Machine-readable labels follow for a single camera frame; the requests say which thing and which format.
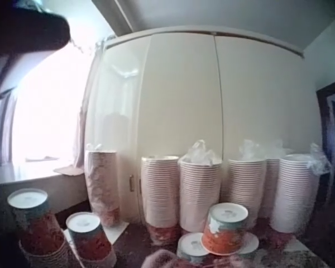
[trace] wall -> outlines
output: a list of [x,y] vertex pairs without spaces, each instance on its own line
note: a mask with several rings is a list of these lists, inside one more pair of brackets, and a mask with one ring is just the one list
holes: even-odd
[[335,20],[304,52],[316,90],[335,82]]
[[49,194],[49,203],[54,213],[67,209],[88,199],[84,175],[50,176],[48,178],[22,181],[0,185],[0,234],[15,229],[7,197],[15,190],[22,188],[39,188]]

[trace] patterned paper cup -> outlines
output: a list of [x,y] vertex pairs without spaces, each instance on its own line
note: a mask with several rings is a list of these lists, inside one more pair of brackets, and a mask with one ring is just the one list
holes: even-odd
[[180,237],[177,256],[193,264],[202,264],[208,251],[201,245],[202,233],[188,233]]
[[48,195],[40,189],[21,189],[7,198],[26,252],[47,255],[63,244],[64,235],[50,210]]
[[157,246],[168,245],[176,242],[180,236],[180,226],[175,225],[169,228],[157,228],[146,224],[152,242]]
[[75,213],[68,217],[66,225],[80,258],[99,261],[111,253],[112,245],[97,215],[89,212]]
[[234,203],[220,203],[209,210],[202,245],[210,253],[227,256],[242,246],[248,210]]

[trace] window sill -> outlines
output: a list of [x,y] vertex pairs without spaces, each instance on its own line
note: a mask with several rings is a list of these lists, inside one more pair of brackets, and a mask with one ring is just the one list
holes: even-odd
[[54,172],[54,169],[67,165],[67,162],[52,160],[0,166],[0,185],[62,176],[62,174]]

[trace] stack of paper cups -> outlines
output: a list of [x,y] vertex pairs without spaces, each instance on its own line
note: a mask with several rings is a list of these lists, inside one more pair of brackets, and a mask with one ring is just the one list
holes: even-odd
[[178,159],[152,156],[141,161],[144,216],[150,237],[157,245],[178,239]]
[[62,247],[65,237],[49,207],[45,191],[21,189],[10,194],[7,201],[26,252],[49,255]]
[[19,247],[31,267],[79,267],[45,191],[21,189],[7,201],[17,223]]
[[80,268],[81,265],[72,252],[67,241],[55,252],[47,255],[34,255],[25,251],[19,242],[19,247],[32,268]]
[[180,165],[180,226],[202,232],[211,205],[218,202],[221,165],[182,162]]
[[202,233],[188,233],[180,237],[176,255],[193,264],[202,264],[208,252],[201,244]]
[[279,159],[267,159],[266,163],[264,192],[259,211],[260,218],[269,218],[272,214],[279,174]]
[[75,213],[68,217],[66,224],[85,267],[113,267],[116,264],[116,254],[97,215]]
[[279,180],[271,227],[281,233],[296,233],[309,221],[318,191],[319,177],[308,168],[310,154],[292,154],[280,159]]
[[102,225],[110,227],[119,222],[119,194],[116,152],[88,152],[85,180],[92,211]]
[[265,160],[229,160],[229,201],[248,209],[247,228],[256,225],[263,197]]

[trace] dark object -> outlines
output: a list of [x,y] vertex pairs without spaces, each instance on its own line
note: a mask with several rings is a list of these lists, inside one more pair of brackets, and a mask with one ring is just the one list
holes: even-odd
[[332,164],[332,172],[321,177],[318,201],[335,202],[335,83],[317,91],[322,120],[323,150]]
[[64,18],[17,8],[15,3],[0,0],[0,99],[33,67],[70,40]]

